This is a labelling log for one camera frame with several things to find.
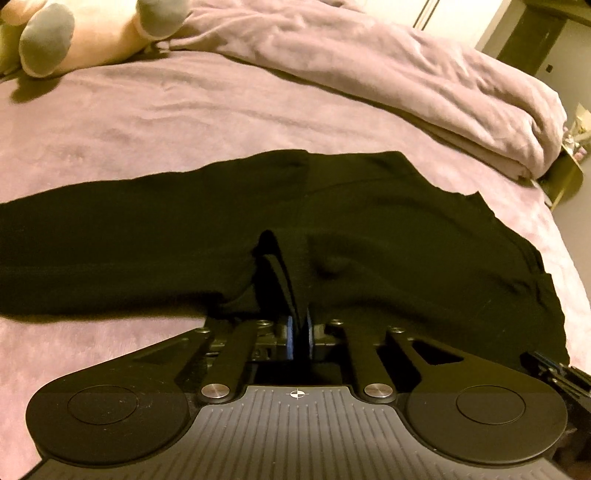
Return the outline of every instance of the plush toy foot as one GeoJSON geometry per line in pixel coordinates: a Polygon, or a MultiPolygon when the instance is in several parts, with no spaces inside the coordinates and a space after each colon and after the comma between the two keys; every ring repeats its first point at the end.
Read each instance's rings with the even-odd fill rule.
{"type": "Polygon", "coordinates": [[[138,0],[136,27],[149,40],[170,37],[183,25],[189,11],[187,0],[138,0]]]}
{"type": "Polygon", "coordinates": [[[22,69],[31,77],[51,75],[66,58],[74,33],[68,7],[51,4],[29,20],[19,44],[22,69]]]}

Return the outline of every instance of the folded blanket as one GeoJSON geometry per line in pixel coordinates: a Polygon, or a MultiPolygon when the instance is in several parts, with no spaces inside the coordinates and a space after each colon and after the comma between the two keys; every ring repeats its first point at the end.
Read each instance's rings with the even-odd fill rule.
{"type": "Polygon", "coordinates": [[[550,168],[566,122],[555,91],[458,42],[330,5],[341,3],[193,0],[181,30],[158,46],[220,53],[377,102],[513,179],[550,168]]]}

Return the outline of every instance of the crosshair symbol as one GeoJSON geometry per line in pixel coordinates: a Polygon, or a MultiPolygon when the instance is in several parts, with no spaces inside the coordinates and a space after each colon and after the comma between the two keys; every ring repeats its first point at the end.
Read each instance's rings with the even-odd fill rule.
{"type": "Polygon", "coordinates": [[[302,392],[302,390],[294,390],[293,392],[289,392],[287,395],[293,398],[301,398],[304,395],[310,395],[309,393],[302,392]]]}

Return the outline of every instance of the black fabric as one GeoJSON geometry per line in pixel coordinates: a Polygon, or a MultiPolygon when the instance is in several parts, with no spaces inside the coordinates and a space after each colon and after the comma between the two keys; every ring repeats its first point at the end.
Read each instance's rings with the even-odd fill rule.
{"type": "Polygon", "coordinates": [[[515,369],[530,349],[569,361],[540,253],[400,153],[273,151],[0,205],[0,312],[178,300],[407,327],[515,369]]]}

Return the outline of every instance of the silver screw head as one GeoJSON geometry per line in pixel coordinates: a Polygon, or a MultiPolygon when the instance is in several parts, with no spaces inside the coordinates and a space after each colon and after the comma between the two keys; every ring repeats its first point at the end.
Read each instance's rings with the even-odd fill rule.
{"type": "Polygon", "coordinates": [[[363,391],[368,397],[372,398],[387,398],[394,393],[392,387],[383,383],[369,384],[363,391]]]}
{"type": "Polygon", "coordinates": [[[206,398],[223,398],[230,394],[230,389],[221,383],[210,383],[201,389],[201,395],[206,398]]]}

